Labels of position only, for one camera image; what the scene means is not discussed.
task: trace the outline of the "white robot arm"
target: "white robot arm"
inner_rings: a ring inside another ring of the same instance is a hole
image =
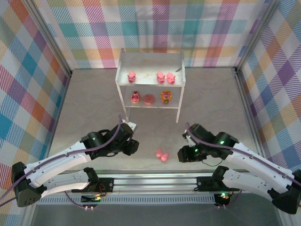
[[[123,120],[112,130],[89,133],[71,147],[49,158],[27,165],[22,162],[14,164],[12,183],[15,185],[13,189],[17,205],[25,207],[46,195],[72,189],[82,190],[98,183],[93,168],[59,174],[97,157],[112,157],[119,152],[134,154],[139,146],[132,139],[135,128],[136,124]]]
[[[249,150],[229,134],[217,136],[199,124],[187,126],[183,137],[188,146],[178,152],[181,162],[203,161],[208,155],[222,158],[248,170],[254,176],[218,166],[212,175],[219,188],[238,188],[258,194],[284,212],[295,214],[301,200],[301,170],[292,172]]]

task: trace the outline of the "shelf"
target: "shelf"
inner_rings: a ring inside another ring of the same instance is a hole
[[[185,86],[185,69],[181,53],[125,53],[121,51],[119,70],[116,74],[116,82],[120,86],[151,85],[159,87]],[[127,75],[136,73],[136,81],[130,83]],[[175,75],[175,83],[169,84],[165,77],[163,84],[158,83],[157,73],[162,72],[165,76],[168,72]]]
[[[146,108],[170,108],[170,109],[178,109],[180,102],[180,87],[171,87],[170,90],[172,92],[172,99],[169,104],[164,104],[161,102],[161,92],[166,90],[166,87],[157,87],[157,86],[128,86],[126,87],[124,98],[124,103],[126,107],[146,107]],[[131,95],[133,91],[139,91],[141,95],[141,101],[138,104],[133,104],[131,101]],[[152,94],[155,96],[155,103],[153,105],[145,105],[143,103],[143,97],[146,94]]]

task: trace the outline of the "colorful plaid fabric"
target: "colorful plaid fabric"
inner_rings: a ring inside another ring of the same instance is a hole
[[[21,0],[0,0],[0,196],[14,163],[44,158],[66,83]],[[1,207],[0,225],[15,226],[19,211],[16,202]]]
[[[36,0],[75,68],[116,68],[120,48],[163,53],[183,49],[186,66],[234,66],[269,0],[47,2],[49,11]]]
[[[301,0],[283,0],[243,69],[266,156],[301,169]]]

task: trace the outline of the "plaid backdrop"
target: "plaid backdrop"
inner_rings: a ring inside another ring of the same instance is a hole
[[[0,0],[0,196],[14,163],[44,158],[66,83],[21,0]],[[19,212],[16,202],[1,207],[0,226],[15,226]]]
[[[115,68],[120,48],[183,49],[186,66],[234,66],[269,0],[47,0],[46,7],[35,2],[75,68]]]
[[[243,69],[270,161],[301,169],[301,0],[282,0]]]

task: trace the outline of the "small toy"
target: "small toy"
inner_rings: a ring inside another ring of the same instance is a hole
[[[172,74],[172,73],[167,73],[167,81],[170,83],[170,84],[174,84],[174,82],[175,82],[175,75],[174,74]]]
[[[165,75],[162,72],[157,73],[157,81],[160,83],[164,83]]]
[[[161,102],[164,103],[164,104],[168,104],[169,101],[171,100],[171,91],[169,90],[164,90],[161,92]]]
[[[131,100],[133,104],[137,104],[141,100],[140,93],[138,91],[134,91],[131,96]]]
[[[153,103],[155,103],[155,97],[154,97],[152,94],[146,94],[146,95],[143,97],[143,102],[144,102],[146,105],[152,105]]]
[[[127,79],[129,82],[134,82],[136,80],[135,72],[130,72],[130,74],[127,75]]]
[[[161,157],[161,160],[166,161],[168,159],[168,157],[169,157],[169,153],[164,153]]]
[[[162,155],[163,155],[162,149],[161,149],[161,148],[158,148],[158,149],[156,150],[156,156],[157,156],[158,158],[161,158]]]

